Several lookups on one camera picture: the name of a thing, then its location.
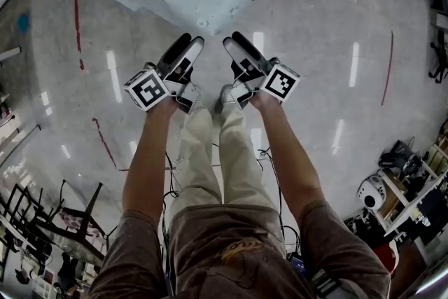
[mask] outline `gray floor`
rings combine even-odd
[[[74,0],[10,0],[0,11],[1,49],[25,49],[0,71],[4,92],[11,93],[23,128],[35,123],[43,128],[7,160],[1,181],[11,189],[30,175],[34,191],[42,186],[46,200],[55,203],[66,179],[64,197],[73,207],[84,206],[102,182],[94,216],[110,230],[120,215],[126,173],[113,166],[92,119],[99,121],[118,169],[128,168],[144,113],[123,91],[114,91],[113,79],[122,85],[144,62],[158,61],[182,29],[149,11],[132,13],[114,0],[79,0],[79,6],[84,71]],[[436,85],[428,77],[435,61],[428,45],[429,6],[429,0],[254,0],[232,28],[206,39],[193,80],[212,107],[221,86],[232,80],[223,38],[234,30],[250,39],[263,32],[266,56],[279,57],[303,76],[284,108],[328,201],[345,217],[361,206],[356,190],[376,171],[385,148],[415,136],[414,149],[425,151],[446,117],[448,81]],[[31,17],[26,36],[14,28],[22,12]],[[391,32],[393,64],[381,107]],[[246,113],[249,131],[262,127],[253,109]],[[171,124],[172,159],[182,120],[178,113]],[[261,145],[268,146],[264,132]],[[270,165],[263,164],[265,184],[278,201]],[[285,213],[285,224],[292,222]]]

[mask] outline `shoe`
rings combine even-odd
[[[235,100],[233,99],[230,92],[232,91],[233,86],[228,84],[224,85],[223,89],[221,90],[221,95],[219,96],[219,100],[216,103],[215,106],[215,112],[221,113],[223,111],[223,107],[226,104],[236,104]]]

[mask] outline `pant leg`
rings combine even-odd
[[[246,133],[244,114],[236,104],[225,104],[219,136],[224,202],[254,204],[277,210],[262,183],[262,171]]]
[[[218,180],[211,166],[213,122],[209,110],[196,103],[181,131],[177,182],[170,219],[186,207],[222,203]]]

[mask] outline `white marker cube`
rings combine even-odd
[[[260,89],[285,102],[293,93],[299,81],[299,74],[285,65],[277,64],[272,68]]]
[[[154,69],[139,71],[123,85],[123,89],[129,94],[132,101],[144,111],[171,95]]]

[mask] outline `black and white square pattern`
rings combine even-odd
[[[133,87],[134,93],[143,107],[151,107],[151,104],[157,103],[161,97],[166,95],[165,88],[160,82],[157,75],[149,74],[142,82]]]
[[[276,69],[265,89],[273,92],[282,99],[287,98],[289,92],[295,84],[295,79]]]

